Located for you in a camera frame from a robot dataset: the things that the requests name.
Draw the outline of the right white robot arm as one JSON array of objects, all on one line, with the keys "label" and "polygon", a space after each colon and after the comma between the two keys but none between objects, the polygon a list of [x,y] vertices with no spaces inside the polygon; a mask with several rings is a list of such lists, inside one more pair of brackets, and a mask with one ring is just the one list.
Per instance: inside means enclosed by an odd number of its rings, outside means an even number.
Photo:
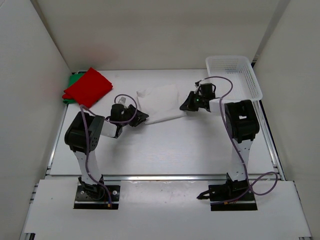
[{"label": "right white robot arm", "polygon": [[[216,86],[212,83],[197,83],[180,106],[180,110],[196,112],[200,108],[213,112],[215,109]],[[226,182],[201,193],[199,200],[218,197],[217,201],[227,204],[240,199],[249,189],[248,162],[251,146],[260,131],[258,118],[249,99],[238,102],[217,102],[224,127],[231,140],[231,167],[226,174]]]}]

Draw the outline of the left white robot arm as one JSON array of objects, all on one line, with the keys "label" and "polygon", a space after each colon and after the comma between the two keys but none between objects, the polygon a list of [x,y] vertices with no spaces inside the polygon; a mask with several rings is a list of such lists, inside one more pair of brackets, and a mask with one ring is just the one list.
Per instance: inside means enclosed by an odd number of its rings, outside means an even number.
[{"label": "left white robot arm", "polygon": [[78,160],[81,171],[79,183],[90,198],[99,201],[111,195],[96,160],[95,150],[100,136],[117,139],[125,126],[137,127],[148,118],[148,114],[135,106],[121,103],[113,104],[107,117],[90,115],[82,110],[77,113],[65,133],[64,142]]}]

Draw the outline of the red t shirt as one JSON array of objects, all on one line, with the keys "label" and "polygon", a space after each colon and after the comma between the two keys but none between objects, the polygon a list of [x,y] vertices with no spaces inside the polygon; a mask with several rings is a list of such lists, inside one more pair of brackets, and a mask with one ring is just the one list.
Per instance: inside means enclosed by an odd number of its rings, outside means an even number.
[{"label": "red t shirt", "polygon": [[77,82],[63,92],[70,95],[79,105],[91,108],[113,89],[113,84],[92,67],[83,74]]}]

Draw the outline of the green t shirt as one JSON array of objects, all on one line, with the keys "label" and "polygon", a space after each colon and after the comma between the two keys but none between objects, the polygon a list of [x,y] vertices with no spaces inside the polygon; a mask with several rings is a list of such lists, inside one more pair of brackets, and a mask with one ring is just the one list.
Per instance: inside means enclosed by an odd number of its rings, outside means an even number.
[{"label": "green t shirt", "polygon": [[[71,75],[69,77],[69,82],[68,82],[68,88],[70,86],[72,86],[74,83],[76,83],[84,74],[83,73],[75,73],[73,75]],[[75,103],[76,101],[70,96],[68,95],[67,93],[63,92],[63,95],[62,95],[62,102],[64,104],[73,104]]]}]

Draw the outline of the white t shirt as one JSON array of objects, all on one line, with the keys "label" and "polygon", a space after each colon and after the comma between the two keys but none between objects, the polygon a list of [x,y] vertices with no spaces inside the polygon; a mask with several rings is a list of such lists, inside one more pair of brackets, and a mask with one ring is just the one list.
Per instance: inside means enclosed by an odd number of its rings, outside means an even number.
[{"label": "white t shirt", "polygon": [[139,90],[136,96],[140,111],[149,115],[146,125],[186,116],[180,110],[180,94],[175,84]]}]

